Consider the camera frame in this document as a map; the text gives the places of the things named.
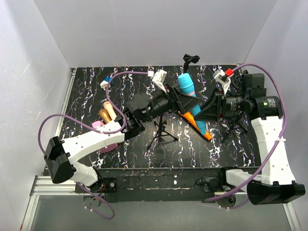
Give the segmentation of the black tripod mic stand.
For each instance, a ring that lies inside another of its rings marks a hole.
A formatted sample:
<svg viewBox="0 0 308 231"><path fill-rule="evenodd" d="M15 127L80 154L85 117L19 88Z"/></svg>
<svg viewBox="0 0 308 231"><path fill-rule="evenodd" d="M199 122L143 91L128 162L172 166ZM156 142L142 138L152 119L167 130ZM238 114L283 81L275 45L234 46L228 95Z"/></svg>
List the black tripod mic stand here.
<svg viewBox="0 0 308 231"><path fill-rule="evenodd" d="M167 137L170 136L173 138L173 141L178 141L179 139L175 136L173 136L172 134L170 134L169 132L166 131L166 125L167 125L167 121L163 120L163 114L160 115L159 118L159 123L157 123L156 121L154 122L154 125L158 128L156 135L153 137L152 141L150 142L150 144L147 146L147 150L150 150L153 142L158 139L162 139L163 137Z"/></svg>

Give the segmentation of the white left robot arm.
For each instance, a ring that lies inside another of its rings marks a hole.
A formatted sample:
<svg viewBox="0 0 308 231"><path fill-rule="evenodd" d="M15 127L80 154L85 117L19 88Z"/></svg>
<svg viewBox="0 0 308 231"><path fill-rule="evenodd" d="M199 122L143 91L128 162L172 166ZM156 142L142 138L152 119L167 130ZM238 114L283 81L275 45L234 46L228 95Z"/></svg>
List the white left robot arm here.
<svg viewBox="0 0 308 231"><path fill-rule="evenodd" d="M92 188L102 181L93 167L79 163L79 159L107 146L122 143L141 134L144 123L151 122L166 112L190 111L201 103L201 98L185 95L176 87L165 85L165 90L150 99L146 93L137 93L127 103L123 115L82 135L61 140L49 140L44 160L54 184L67 180Z"/></svg>

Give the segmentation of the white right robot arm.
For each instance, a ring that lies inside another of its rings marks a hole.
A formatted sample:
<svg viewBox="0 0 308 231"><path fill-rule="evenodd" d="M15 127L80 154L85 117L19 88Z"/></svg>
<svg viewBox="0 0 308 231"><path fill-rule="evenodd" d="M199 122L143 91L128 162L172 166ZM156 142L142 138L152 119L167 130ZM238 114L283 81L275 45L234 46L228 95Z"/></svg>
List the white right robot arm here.
<svg viewBox="0 0 308 231"><path fill-rule="evenodd" d="M283 128L283 110L277 96L267 96L263 73L239 76L240 90L225 96L216 90L210 100L194 117L196 120L219 121L227 119L229 130L235 129L243 114L246 114L257 137L263 168L241 189L247 192L254 205L285 204L306 193L305 186L297 183L290 169L284 139L279 137Z"/></svg>

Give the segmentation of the pink beige microphone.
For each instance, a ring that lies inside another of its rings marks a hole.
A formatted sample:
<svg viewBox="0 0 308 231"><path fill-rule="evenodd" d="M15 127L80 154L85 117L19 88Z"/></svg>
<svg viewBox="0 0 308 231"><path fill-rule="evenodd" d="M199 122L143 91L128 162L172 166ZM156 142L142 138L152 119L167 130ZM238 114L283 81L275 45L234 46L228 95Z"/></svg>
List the pink beige microphone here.
<svg viewBox="0 0 308 231"><path fill-rule="evenodd" d="M113 106L111 105L111 103L110 103L109 101L105 101L105 102L103 103L103 107L104 107L104 109L108 112L110 118L111 118L112 120L115 120L116 117L117 117L117 115L116 115L116 113L115 113L115 111L114 111L114 108L113 108Z"/></svg>

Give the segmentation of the black small tripod stand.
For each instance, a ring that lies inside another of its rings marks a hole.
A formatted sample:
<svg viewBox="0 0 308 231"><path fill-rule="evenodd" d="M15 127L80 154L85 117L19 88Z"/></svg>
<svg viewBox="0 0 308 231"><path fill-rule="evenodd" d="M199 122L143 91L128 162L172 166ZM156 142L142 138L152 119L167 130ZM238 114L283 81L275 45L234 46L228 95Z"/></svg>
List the black small tripod stand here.
<svg viewBox="0 0 308 231"><path fill-rule="evenodd" d="M240 112L235 118L229 121L229 128L226 130L226 134L223 136L221 143L231 134L233 130L242 129L244 134L248 133L248 130L240 123L244 112Z"/></svg>

